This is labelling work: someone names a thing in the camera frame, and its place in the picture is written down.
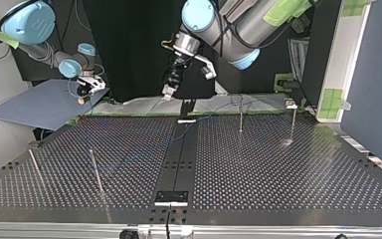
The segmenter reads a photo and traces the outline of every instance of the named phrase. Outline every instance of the black metal bracket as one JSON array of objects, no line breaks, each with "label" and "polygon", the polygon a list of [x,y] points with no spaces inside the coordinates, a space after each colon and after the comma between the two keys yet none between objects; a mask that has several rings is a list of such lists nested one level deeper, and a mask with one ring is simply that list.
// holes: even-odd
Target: black metal bracket
[{"label": "black metal bracket", "polygon": [[188,195],[189,193],[187,191],[158,191],[154,205],[172,207],[188,206]]},{"label": "black metal bracket", "polygon": [[192,113],[197,103],[196,99],[183,100],[181,106],[181,115],[179,116],[179,123],[194,122],[195,120],[190,118],[188,114]]}]

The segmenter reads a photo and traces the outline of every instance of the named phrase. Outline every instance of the gray panel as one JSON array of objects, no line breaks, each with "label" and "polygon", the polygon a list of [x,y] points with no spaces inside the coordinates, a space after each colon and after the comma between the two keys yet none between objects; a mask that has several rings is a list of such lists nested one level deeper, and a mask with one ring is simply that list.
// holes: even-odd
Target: gray panel
[{"label": "gray panel", "polygon": [[341,127],[382,159],[382,1],[371,4]]},{"label": "gray panel", "polygon": [[69,93],[69,88],[76,93],[78,85],[75,81],[48,80],[0,105],[0,120],[58,130],[68,120],[88,112],[108,91],[95,93],[91,104],[81,106]]},{"label": "gray panel", "polygon": [[288,145],[289,115],[246,117],[243,132],[239,121],[199,122],[183,157],[195,173],[177,178],[192,191],[188,224],[382,226],[382,170],[330,128],[298,116]]},{"label": "gray panel", "polygon": [[27,158],[0,171],[0,221],[148,223],[174,129],[175,119],[82,119],[35,150],[41,170]]}]

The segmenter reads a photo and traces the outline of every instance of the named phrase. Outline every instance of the metal frame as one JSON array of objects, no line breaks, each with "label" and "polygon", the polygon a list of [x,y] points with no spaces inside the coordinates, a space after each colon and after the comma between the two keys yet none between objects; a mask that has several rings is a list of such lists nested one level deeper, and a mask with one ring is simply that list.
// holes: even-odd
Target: metal frame
[{"label": "metal frame", "polygon": [[[138,230],[142,238],[165,238],[166,223],[173,237],[180,238],[293,238],[294,236],[330,238],[340,233],[359,238],[382,237],[382,211],[356,213],[351,211],[222,211],[196,210],[193,208],[193,190],[197,163],[197,137],[201,120],[193,125],[178,124],[168,148],[163,168],[159,174],[152,198],[158,191],[189,191],[186,207],[150,207],[146,210],[82,210],[61,208],[55,210],[28,211],[24,209],[0,209],[0,238],[46,237],[46,238],[114,238],[120,231]],[[64,133],[66,126],[45,140],[44,146]],[[365,165],[369,175],[382,182],[382,170],[375,167],[362,153],[351,147],[337,135],[330,135],[335,145],[346,154]],[[28,152],[13,160],[31,160]],[[0,170],[0,178],[7,174]],[[341,225],[324,227],[323,225]]]}]

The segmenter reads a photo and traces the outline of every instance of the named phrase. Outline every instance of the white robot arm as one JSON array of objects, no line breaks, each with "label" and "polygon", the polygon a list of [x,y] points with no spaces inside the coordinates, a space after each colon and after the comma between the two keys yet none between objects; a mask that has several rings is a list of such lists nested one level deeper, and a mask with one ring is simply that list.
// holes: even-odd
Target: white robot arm
[{"label": "white robot arm", "polygon": [[0,0],[0,31],[19,41],[21,50],[36,61],[58,68],[67,78],[78,78],[78,94],[82,98],[103,90],[104,81],[95,75],[93,45],[81,43],[78,52],[70,55],[46,42],[55,21],[53,9],[41,0]]},{"label": "white robot arm", "polygon": [[165,74],[165,99],[170,99],[182,83],[182,71],[192,59],[206,64],[207,80],[217,76],[213,64],[199,55],[202,41],[239,70],[257,59],[260,46],[284,22],[320,0],[229,0],[221,10],[211,0],[188,0],[182,9],[182,26],[171,41],[162,46],[175,59]]}]

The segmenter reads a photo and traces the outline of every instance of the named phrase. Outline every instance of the end effector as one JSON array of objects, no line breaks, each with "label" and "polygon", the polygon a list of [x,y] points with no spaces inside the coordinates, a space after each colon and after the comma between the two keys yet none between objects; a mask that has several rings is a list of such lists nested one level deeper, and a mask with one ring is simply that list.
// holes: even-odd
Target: end effector
[{"label": "end effector", "polygon": [[57,51],[46,41],[55,29],[53,9],[41,0],[0,1],[0,31],[16,39],[19,48],[32,59],[58,68],[67,78],[78,78],[78,93],[82,98],[105,88],[95,74],[96,48],[79,44],[74,55]]},{"label": "end effector", "polygon": [[[238,70],[245,70],[258,58],[260,49],[264,47],[261,44],[274,31],[311,7],[311,2],[317,1],[228,0],[219,10],[211,0],[187,0],[182,9],[183,24],[179,33],[173,41],[163,42],[162,45],[178,57],[182,54],[193,57],[204,41]],[[203,72],[215,78],[213,64],[205,60],[208,67]],[[175,88],[168,84],[164,93],[171,94]]]},{"label": "end effector", "polygon": [[163,95],[165,100],[169,101],[178,90],[183,81],[183,72],[191,66],[193,59],[203,62],[206,65],[201,69],[201,72],[207,80],[217,77],[213,63],[199,55],[201,44],[202,42],[200,40],[193,37],[190,33],[187,33],[184,28],[181,28],[181,30],[175,34],[173,40],[162,42],[162,47],[174,52],[173,60],[163,77],[163,83],[165,84]]}]

